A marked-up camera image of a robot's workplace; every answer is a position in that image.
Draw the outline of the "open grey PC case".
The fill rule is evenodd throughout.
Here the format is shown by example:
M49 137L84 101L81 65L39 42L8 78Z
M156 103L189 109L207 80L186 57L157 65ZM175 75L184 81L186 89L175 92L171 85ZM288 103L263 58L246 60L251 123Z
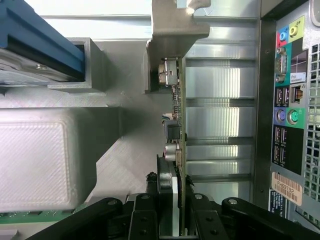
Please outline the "open grey PC case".
M320 240L320 0L260 0L258 27L253 202L268 210L272 172L295 181L283 218Z

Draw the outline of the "black regulatory label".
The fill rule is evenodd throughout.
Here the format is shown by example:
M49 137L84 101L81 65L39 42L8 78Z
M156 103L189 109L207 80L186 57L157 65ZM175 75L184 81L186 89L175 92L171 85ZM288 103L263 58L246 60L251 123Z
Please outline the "black regulatory label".
M285 218L287 216L288 200L273 189L269 189L268 211Z

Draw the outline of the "green RAM stick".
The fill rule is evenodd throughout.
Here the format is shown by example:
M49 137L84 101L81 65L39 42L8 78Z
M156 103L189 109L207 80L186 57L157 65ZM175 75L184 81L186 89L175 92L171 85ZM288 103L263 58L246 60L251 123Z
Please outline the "green RAM stick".
M25 218L25 217L45 217L45 218L58 218L62 216L72 215L76 210L50 210L50 211L27 211L27 212L6 212L0 213L0 219L5 218Z

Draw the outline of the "orange service tag label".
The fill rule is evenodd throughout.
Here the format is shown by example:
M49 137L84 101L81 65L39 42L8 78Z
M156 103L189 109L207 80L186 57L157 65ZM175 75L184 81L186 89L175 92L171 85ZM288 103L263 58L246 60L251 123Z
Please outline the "orange service tag label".
M272 172L271 187L297 206L302 206L303 187L297 182L277 172Z

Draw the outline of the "grey parts rack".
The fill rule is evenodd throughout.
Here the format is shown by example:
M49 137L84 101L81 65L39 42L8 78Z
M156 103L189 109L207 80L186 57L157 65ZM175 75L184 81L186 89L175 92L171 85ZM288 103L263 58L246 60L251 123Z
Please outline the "grey parts rack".
M75 213L104 199L122 203L146 192L157 175L166 139L163 115L172 111L170 90L146 92L147 42L69 38L85 54L85 80L0 87L0 126L5 123L62 124L69 174L69 200L18 205L0 213ZM71 216L0 218L0 240L27 240Z

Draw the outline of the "hard disk with blue carrier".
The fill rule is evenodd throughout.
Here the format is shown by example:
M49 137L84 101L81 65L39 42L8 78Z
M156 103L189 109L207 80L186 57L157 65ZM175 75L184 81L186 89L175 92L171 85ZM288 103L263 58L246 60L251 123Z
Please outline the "hard disk with blue carrier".
M0 88L83 82L85 53L25 0L0 0Z

